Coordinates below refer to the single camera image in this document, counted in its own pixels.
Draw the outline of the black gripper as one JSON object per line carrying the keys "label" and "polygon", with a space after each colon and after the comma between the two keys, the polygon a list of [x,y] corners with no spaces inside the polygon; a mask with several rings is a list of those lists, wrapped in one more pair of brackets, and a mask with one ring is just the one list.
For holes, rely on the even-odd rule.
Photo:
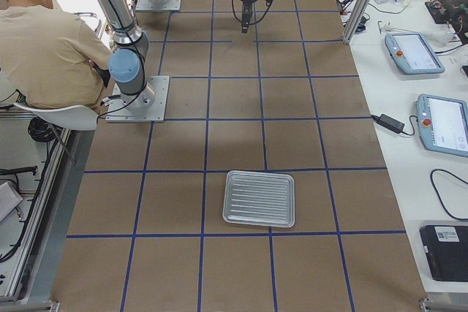
{"label": "black gripper", "polygon": [[256,0],[240,0],[242,2],[241,33],[247,34],[247,26],[251,23],[253,4]]}

